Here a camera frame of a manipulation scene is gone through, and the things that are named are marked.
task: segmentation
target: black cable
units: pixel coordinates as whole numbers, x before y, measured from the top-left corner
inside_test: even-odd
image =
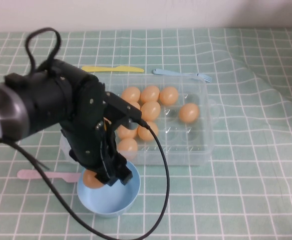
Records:
[[[25,49],[26,49],[27,55],[28,55],[29,60],[30,60],[29,75],[32,75],[36,72],[36,62],[35,62],[33,55],[31,54],[31,52],[29,50],[29,42],[33,37],[35,37],[39,34],[42,34],[44,32],[54,32],[56,34],[56,45],[53,48],[53,50],[51,51],[51,53],[48,55],[47,60],[45,61],[45,66],[47,68],[48,74],[50,74],[50,71],[51,71],[50,67],[52,66],[52,61],[54,60],[54,57],[56,56],[56,54],[58,53],[58,51],[60,49],[61,36],[60,36],[59,32],[57,32],[55,29],[53,29],[51,27],[45,27],[45,28],[39,29],[39,30],[34,31],[31,34],[29,34],[28,37],[26,38],[26,41],[25,41]]]
[[[153,227],[146,232],[144,235],[138,237],[138,238],[134,238],[132,240],[142,240],[145,239],[146,237],[148,237],[159,225],[161,219],[163,218],[166,208],[167,208],[167,204],[168,204],[168,198],[169,198],[169,191],[170,191],[170,178],[169,178],[169,169],[168,169],[168,164],[166,161],[166,157],[164,154],[164,151],[161,147],[161,144],[156,136],[156,134],[152,131],[152,129],[150,128],[150,126],[144,121],[141,120],[140,122],[138,122],[138,124],[140,124],[142,127],[148,129],[151,133],[151,135],[154,137],[158,148],[160,150],[163,162],[164,162],[164,166],[165,166],[165,171],[166,171],[166,177],[167,177],[167,190],[166,190],[166,196],[165,196],[165,201],[164,201],[164,205],[162,208],[162,211],[157,219],[157,221],[155,222],[155,224],[153,225]],[[38,160],[36,158],[34,158],[32,155],[30,155],[27,151],[25,151],[23,148],[21,148],[19,145],[17,145],[15,142],[7,140],[7,139],[0,139],[0,143],[6,144],[10,147],[12,147],[13,149],[16,149],[18,152],[20,152],[33,166],[34,168],[39,172],[39,174],[41,175],[42,179],[45,181],[45,183],[48,185],[48,187],[51,189],[51,191],[55,194],[55,196],[57,197],[57,199],[59,200],[59,202],[63,205],[63,207],[67,210],[67,212],[80,224],[82,225],[84,228],[86,228],[88,231],[92,232],[93,234],[96,234],[97,236],[106,239],[106,240],[119,240],[117,238],[114,237],[110,237],[107,235],[102,234],[101,232],[93,229],[91,226],[89,226],[88,224],[86,224],[83,220],[81,220],[80,217],[78,217],[78,215],[70,208],[70,206],[65,202],[65,200],[62,198],[62,196],[59,194],[58,190],[55,188],[55,186],[50,182],[49,178],[46,176],[45,172],[40,168],[40,166],[38,165]]]

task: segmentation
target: plastic container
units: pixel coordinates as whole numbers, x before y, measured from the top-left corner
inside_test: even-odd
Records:
[[[127,162],[132,171],[132,179],[126,184],[117,181],[113,186],[104,185],[101,188],[91,189],[82,181],[83,172],[77,184],[77,194],[81,203],[90,211],[104,218],[114,218],[127,212],[140,190],[140,175],[136,167]]]
[[[161,105],[161,113],[154,121],[159,128],[159,141],[164,149],[169,165],[200,165],[210,159],[214,148],[212,119],[206,83],[199,77],[156,76],[156,75],[98,75],[106,89],[117,95],[131,86],[143,91],[146,86],[156,85],[160,90],[173,86],[179,92],[178,101],[172,106]],[[185,124],[179,120],[178,112],[182,105],[195,103],[200,109],[198,120]],[[136,138],[138,154],[131,160],[135,165],[162,165],[162,158],[155,141],[144,142]],[[61,148],[67,159],[70,147],[62,136]]]

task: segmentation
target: white wall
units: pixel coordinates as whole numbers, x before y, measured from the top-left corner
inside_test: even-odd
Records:
[[[292,27],[292,0],[0,0],[0,31]]]

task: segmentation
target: blue plastic fork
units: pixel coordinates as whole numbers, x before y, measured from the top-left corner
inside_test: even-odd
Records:
[[[186,77],[202,77],[206,82],[211,83],[212,77],[205,75],[203,73],[180,73],[176,71],[163,70],[156,68],[152,71],[155,75],[166,75],[166,76],[186,76]]]

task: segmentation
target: pink spoon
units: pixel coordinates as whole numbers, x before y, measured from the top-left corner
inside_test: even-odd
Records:
[[[80,172],[45,172],[46,176],[50,179],[63,179],[67,183],[76,183],[79,180],[79,177],[81,175]],[[30,169],[22,169],[19,170],[17,173],[17,177],[19,179],[41,179],[41,175],[36,170],[30,170]]]

